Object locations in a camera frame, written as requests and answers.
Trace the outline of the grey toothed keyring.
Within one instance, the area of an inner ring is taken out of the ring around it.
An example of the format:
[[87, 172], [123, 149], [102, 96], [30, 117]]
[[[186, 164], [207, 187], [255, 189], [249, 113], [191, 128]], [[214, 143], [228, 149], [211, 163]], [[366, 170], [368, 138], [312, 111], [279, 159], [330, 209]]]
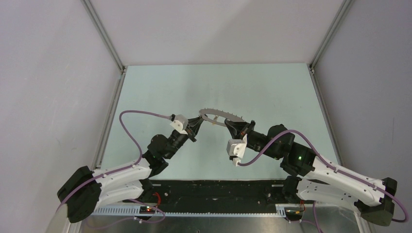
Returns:
[[[218, 109], [213, 109], [213, 108], [204, 108], [204, 109], [200, 109], [199, 110], [199, 115], [207, 122], [211, 123], [212, 119], [215, 116], [219, 116], [219, 118], [223, 118], [223, 120], [229, 119], [231, 121], [237, 121], [237, 122], [242, 122], [245, 121], [242, 117], [239, 117], [237, 115], [234, 115], [232, 113], [229, 112], [225, 112], [222, 110], [218, 110]], [[224, 122], [219, 122], [219, 124], [217, 124], [219, 126], [225, 127]]]

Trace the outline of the brass key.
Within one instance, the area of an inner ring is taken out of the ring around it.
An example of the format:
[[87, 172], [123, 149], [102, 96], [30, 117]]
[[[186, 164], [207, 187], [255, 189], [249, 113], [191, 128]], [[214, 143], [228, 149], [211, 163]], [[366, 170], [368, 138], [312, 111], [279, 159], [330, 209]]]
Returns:
[[218, 118], [219, 118], [219, 116], [215, 116], [215, 117], [212, 119], [212, 122], [211, 122], [211, 123], [212, 123], [213, 125], [219, 124]]

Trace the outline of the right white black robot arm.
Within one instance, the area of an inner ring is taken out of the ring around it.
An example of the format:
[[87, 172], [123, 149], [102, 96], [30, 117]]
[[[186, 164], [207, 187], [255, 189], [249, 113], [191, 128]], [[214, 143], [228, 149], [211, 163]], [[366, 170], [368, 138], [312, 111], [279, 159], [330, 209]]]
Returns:
[[256, 132], [253, 121], [227, 119], [224, 125], [231, 135], [227, 153], [235, 166], [245, 166], [242, 158], [246, 149], [280, 160], [280, 167], [288, 174], [282, 188], [285, 201], [333, 204], [379, 226], [393, 222], [396, 180], [369, 178], [338, 165], [321, 156], [310, 143], [295, 142], [298, 132], [282, 124], [272, 126], [267, 134]]

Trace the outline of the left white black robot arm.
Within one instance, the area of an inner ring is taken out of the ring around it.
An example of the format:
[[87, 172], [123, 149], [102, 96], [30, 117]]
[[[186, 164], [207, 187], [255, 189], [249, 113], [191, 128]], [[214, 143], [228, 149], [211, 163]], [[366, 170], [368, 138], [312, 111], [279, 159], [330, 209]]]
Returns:
[[109, 169], [78, 168], [57, 192], [61, 206], [67, 207], [69, 222], [88, 218], [96, 209], [115, 202], [139, 199], [148, 202], [154, 190], [149, 178], [161, 173], [187, 140], [196, 141], [203, 123], [201, 116], [185, 119], [172, 117], [174, 130], [170, 136], [152, 137], [147, 151], [137, 160]]

